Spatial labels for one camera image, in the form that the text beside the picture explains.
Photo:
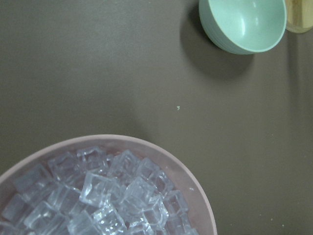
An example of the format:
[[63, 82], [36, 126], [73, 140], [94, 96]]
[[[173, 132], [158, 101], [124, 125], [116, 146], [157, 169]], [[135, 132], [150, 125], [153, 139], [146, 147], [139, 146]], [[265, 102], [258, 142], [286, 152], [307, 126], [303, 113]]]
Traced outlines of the clear ice cubes pile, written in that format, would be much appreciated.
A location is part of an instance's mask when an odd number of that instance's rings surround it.
[[13, 181], [3, 235], [195, 235], [188, 205], [149, 158], [98, 146], [65, 152]]

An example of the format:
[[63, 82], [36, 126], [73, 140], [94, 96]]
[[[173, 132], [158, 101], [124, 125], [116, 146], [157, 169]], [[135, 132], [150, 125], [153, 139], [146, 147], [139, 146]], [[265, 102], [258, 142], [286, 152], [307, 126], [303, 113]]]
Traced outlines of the wooden cup stand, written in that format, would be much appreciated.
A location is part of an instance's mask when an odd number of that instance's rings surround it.
[[286, 29], [293, 33], [306, 33], [313, 28], [313, 1], [286, 0]]

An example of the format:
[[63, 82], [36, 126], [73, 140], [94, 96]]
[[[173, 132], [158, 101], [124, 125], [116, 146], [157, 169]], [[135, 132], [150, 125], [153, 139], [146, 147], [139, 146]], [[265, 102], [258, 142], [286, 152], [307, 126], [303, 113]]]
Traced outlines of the pink bowl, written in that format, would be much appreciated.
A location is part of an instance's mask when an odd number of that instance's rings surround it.
[[217, 227], [211, 205], [201, 185], [192, 172], [175, 156], [163, 148], [134, 137], [122, 135], [90, 135], [77, 137], [53, 144], [39, 150], [16, 163], [0, 177], [0, 207], [15, 194], [13, 180], [28, 171], [32, 166], [45, 164], [53, 156], [77, 149], [101, 146], [110, 154], [131, 150], [139, 158], [149, 157], [159, 165], [183, 194], [189, 206], [189, 221], [201, 235], [216, 235]]

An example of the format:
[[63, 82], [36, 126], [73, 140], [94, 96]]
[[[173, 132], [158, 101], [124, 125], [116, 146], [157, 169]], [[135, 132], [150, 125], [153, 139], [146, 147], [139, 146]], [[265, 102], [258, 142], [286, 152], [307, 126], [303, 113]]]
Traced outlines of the mint green bowl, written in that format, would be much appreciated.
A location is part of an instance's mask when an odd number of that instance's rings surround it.
[[229, 53], [269, 51], [285, 33], [287, 11], [283, 0], [201, 0], [198, 9], [208, 38]]

